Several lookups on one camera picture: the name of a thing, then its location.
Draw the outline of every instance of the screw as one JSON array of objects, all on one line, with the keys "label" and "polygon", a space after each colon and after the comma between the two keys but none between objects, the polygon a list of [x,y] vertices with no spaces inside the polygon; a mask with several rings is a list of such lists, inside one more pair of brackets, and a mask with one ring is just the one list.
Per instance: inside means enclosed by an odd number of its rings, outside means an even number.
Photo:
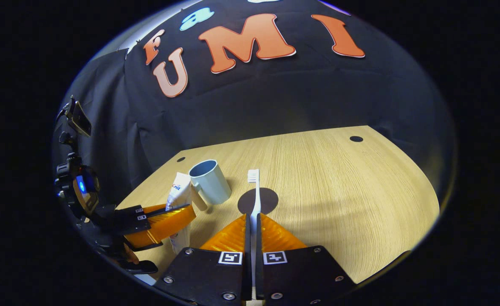
[{"label": "screw", "polygon": [[234,298],[236,298],[236,296],[234,294],[227,293],[227,294],[223,294],[223,298],[225,300],[234,300]]}]

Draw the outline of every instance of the light blue mug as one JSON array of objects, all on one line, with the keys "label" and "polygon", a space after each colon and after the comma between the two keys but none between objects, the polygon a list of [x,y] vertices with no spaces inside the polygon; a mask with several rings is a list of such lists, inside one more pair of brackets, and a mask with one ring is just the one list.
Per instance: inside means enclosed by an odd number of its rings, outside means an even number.
[{"label": "light blue mug", "polygon": [[194,165],[189,170],[189,176],[195,190],[209,204],[224,203],[231,196],[231,188],[215,159],[208,159]]}]

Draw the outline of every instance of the toothbrush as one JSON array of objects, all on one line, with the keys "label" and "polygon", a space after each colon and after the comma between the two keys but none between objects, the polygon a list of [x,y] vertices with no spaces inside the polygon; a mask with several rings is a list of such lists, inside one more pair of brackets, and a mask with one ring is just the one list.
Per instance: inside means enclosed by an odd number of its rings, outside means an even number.
[{"label": "toothbrush", "polygon": [[255,287],[255,262],[257,252],[257,217],[261,212],[261,198],[259,196],[259,169],[248,170],[248,183],[255,183],[255,204],[250,215],[250,251],[251,251],[251,280]]}]

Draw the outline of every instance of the wooden table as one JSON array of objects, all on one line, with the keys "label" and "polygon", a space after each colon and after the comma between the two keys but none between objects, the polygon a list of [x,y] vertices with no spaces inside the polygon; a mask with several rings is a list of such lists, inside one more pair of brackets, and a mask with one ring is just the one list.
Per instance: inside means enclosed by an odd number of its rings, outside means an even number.
[{"label": "wooden table", "polygon": [[[351,136],[363,138],[361,142]],[[220,205],[199,211],[191,223],[190,246],[198,248],[241,213],[240,196],[249,169],[260,170],[261,187],[279,196],[268,214],[307,246],[325,246],[360,283],[406,250],[411,250],[438,217],[438,200],[418,166],[387,138],[368,126],[312,130],[247,139],[180,151],[140,184],[117,207],[164,204],[176,172],[188,173],[216,159],[232,194]],[[137,252],[151,260],[159,278],[174,259],[164,246]]]}]

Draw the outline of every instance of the toothpaste tube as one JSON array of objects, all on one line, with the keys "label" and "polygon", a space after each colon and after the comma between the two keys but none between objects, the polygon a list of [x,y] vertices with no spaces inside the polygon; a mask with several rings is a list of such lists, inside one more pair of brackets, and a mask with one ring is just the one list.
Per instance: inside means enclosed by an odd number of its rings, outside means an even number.
[{"label": "toothpaste tube", "polygon": [[[180,207],[185,207],[186,205],[191,205],[190,186],[191,179],[187,174],[180,172],[176,173],[176,178],[174,179],[174,183],[172,183],[172,188],[170,188],[169,197],[167,198],[165,211],[175,210]],[[172,250],[174,250],[176,255],[178,255],[183,248],[189,247],[190,225],[191,223],[176,234],[170,236]]]}]

